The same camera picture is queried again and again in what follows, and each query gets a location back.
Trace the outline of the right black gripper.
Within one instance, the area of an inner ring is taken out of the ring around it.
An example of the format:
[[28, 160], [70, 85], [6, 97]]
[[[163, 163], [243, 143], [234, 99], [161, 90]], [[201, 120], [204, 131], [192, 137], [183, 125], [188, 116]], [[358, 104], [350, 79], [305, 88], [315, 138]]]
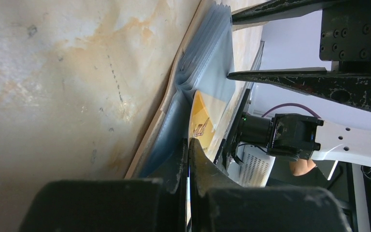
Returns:
[[[339, 71], [259, 70], [246, 79], [243, 75], [241, 81], [270, 84], [371, 112], [371, 0], [270, 0], [233, 13], [232, 23], [301, 17], [322, 9], [319, 58], [337, 61]], [[238, 81], [236, 74], [231, 72], [227, 78]]]

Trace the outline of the beige card sleeve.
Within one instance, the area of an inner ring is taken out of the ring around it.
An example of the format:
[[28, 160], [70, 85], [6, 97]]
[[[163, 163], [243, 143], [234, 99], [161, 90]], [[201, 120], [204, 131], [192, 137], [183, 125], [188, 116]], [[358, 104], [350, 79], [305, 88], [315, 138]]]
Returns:
[[202, 0], [191, 20], [169, 71], [163, 98], [135, 153], [125, 177], [144, 178], [161, 166], [188, 138], [195, 96], [206, 105], [213, 150], [225, 134], [244, 82], [227, 74], [253, 67], [263, 23], [235, 25], [230, 0]]

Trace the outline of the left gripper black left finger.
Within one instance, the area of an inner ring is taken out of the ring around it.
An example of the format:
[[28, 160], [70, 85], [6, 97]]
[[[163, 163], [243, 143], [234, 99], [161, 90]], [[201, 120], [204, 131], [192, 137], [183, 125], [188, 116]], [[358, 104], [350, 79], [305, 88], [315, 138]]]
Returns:
[[186, 231], [187, 139], [147, 178], [61, 180], [34, 197], [21, 232]]

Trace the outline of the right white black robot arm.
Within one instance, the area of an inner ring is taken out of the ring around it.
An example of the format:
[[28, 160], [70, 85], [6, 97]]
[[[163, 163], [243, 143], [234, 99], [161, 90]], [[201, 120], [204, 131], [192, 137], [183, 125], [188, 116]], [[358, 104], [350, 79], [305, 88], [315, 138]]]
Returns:
[[[301, 17], [321, 10], [319, 57], [338, 67], [232, 72], [228, 79], [264, 83], [371, 112], [371, 0], [271, 0], [232, 15], [235, 26]], [[317, 116], [277, 114], [272, 119], [244, 112], [243, 95], [218, 154], [234, 156], [240, 142], [266, 148], [271, 156], [337, 160], [371, 167], [371, 130]]]

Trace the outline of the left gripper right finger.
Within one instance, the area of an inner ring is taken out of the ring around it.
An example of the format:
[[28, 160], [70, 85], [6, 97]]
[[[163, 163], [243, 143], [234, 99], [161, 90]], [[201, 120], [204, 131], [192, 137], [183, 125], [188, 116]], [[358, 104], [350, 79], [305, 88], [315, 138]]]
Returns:
[[194, 232], [349, 232], [339, 202], [316, 187], [245, 188], [220, 171], [200, 142], [189, 143]]

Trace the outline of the yellow credit card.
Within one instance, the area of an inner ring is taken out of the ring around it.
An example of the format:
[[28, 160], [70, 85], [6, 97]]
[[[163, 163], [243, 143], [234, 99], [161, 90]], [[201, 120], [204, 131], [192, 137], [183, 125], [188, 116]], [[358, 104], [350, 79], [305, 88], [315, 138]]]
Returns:
[[188, 141], [197, 139], [206, 155], [211, 154], [214, 136], [227, 103], [197, 90], [192, 101]]

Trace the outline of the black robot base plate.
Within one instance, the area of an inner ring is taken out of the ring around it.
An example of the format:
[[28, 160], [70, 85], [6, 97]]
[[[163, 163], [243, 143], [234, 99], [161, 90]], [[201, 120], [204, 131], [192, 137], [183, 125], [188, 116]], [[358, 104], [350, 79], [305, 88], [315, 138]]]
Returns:
[[228, 133], [226, 134], [225, 138], [221, 140], [219, 149], [216, 153], [214, 164], [217, 168], [219, 168], [222, 172], [228, 175], [227, 173], [227, 160], [229, 155], [232, 152], [235, 152], [235, 148], [232, 148], [235, 142], [235, 136], [238, 130], [238, 124], [242, 117], [243, 110], [246, 106], [247, 101], [250, 97], [250, 89], [246, 89], [244, 94], [242, 95], [241, 99], [239, 100], [239, 104], [237, 105], [238, 108], [229, 125]]

